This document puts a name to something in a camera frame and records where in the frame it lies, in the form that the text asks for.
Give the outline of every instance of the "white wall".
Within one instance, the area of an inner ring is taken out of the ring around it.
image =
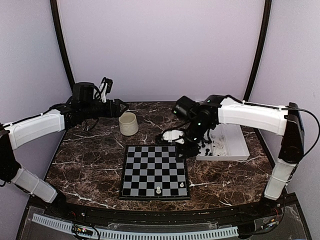
[[[76,82],[114,80],[110,98],[242,98],[264,0],[59,2]]]
[[[70,94],[50,1],[2,0],[0,122],[44,112]],[[43,178],[61,137],[52,134],[22,146],[15,151],[17,161]],[[0,240],[15,239],[28,197],[12,184],[0,188]]]
[[[296,102],[320,118],[320,1],[273,1],[253,102],[287,105]],[[318,129],[312,117],[301,113],[305,149],[314,142]],[[264,132],[274,157],[281,138]],[[296,192],[314,239],[320,236],[320,145],[300,163],[288,186]]]

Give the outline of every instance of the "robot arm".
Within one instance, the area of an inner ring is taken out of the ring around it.
[[[172,112],[190,122],[187,129],[170,129],[161,135],[163,141],[178,143],[183,157],[198,155],[198,143],[209,129],[218,124],[234,124],[266,130],[283,136],[281,150],[264,196],[277,200],[304,155],[304,129],[295,103],[270,106],[239,101],[232,96],[211,95],[197,103],[183,96]]]
[[[0,179],[14,183],[50,204],[65,198],[53,186],[21,166],[16,161],[13,150],[42,136],[73,128],[86,119],[120,117],[128,109],[128,105],[119,99],[113,101],[106,98],[111,86],[112,80],[107,78],[102,80],[100,89],[93,83],[77,83],[72,97],[66,103],[53,105],[37,116],[0,124]]]

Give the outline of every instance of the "table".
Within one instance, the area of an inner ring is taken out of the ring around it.
[[[46,181],[67,202],[135,211],[185,211],[236,206],[259,201],[272,172],[271,164],[250,127],[242,127],[250,157],[247,162],[187,159],[190,200],[119,200],[126,145],[154,144],[156,135],[181,124],[171,114],[173,102],[132,102],[139,131],[123,136],[117,118],[101,118],[89,132],[76,126],[65,134]]]

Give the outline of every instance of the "chessboard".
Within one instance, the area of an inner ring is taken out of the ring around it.
[[[188,200],[185,159],[174,145],[129,145],[121,178],[121,200]]]

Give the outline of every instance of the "beige cup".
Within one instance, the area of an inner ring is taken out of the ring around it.
[[[132,136],[139,130],[137,117],[132,112],[125,112],[119,117],[120,132],[125,136]]]

